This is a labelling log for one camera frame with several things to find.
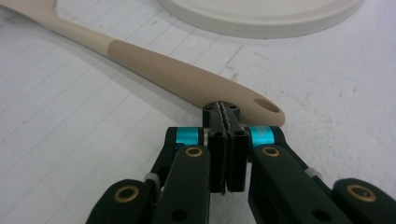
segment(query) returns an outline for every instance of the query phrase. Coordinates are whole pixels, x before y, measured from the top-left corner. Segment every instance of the wooden spoon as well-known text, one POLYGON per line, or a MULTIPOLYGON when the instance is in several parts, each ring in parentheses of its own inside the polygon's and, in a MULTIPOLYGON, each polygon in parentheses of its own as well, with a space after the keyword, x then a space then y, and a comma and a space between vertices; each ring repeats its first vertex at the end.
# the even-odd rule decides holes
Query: wooden spoon
POLYGON ((248 125, 281 126, 285 122, 282 110, 257 92, 201 68, 63 20, 56 15, 55 3, 56 0, 0 0, 0 6, 95 50, 194 105, 203 107, 215 101, 238 105, 241 122, 248 125))

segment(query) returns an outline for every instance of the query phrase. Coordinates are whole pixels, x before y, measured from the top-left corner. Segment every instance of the blue tape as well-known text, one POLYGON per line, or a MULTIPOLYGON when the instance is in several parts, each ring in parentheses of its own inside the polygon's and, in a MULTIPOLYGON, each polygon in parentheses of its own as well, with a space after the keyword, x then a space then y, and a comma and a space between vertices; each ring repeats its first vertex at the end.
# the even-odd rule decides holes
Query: blue tape
POLYGON ((249 129, 253 147, 275 142, 274 133, 269 126, 251 126, 249 129))
POLYGON ((198 145, 198 128, 177 128, 176 143, 186 146, 198 145))

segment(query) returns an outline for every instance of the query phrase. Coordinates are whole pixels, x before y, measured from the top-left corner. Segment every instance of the spoon hole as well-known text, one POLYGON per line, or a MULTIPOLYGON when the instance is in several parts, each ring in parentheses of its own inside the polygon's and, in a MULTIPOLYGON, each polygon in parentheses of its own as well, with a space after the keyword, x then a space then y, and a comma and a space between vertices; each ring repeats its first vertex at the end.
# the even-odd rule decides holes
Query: spoon hole
POLYGON ((256 104, 258 104, 259 106, 261 106, 262 108, 265 108, 271 112, 279 113, 279 109, 273 103, 271 103, 269 101, 263 100, 261 98, 255 98, 254 102, 256 104))

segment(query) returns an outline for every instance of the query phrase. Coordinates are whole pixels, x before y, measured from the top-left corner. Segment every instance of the white table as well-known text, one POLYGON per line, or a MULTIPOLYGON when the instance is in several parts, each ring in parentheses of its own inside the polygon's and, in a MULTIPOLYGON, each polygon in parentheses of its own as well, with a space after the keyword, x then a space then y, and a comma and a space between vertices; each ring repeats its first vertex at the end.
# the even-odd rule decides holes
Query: white table
MULTIPOLYGON (((366 1, 331 29, 273 40, 194 28, 154 0, 57 8, 262 93, 284 110, 290 146, 326 184, 356 177, 396 198, 395 1, 366 1)), ((200 125, 200 108, 0 8, 1 224, 84 223, 110 185, 143 179, 169 126, 200 125)), ((212 195, 210 223, 254 223, 247 196, 212 195)))

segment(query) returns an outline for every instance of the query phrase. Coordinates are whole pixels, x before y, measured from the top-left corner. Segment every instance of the white plate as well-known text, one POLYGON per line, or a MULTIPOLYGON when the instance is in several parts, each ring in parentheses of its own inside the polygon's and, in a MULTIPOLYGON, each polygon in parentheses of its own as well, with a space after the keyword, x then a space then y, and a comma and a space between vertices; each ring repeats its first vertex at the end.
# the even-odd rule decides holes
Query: white plate
POLYGON ((199 28, 250 38, 308 35, 356 12, 364 0, 158 0, 199 28))

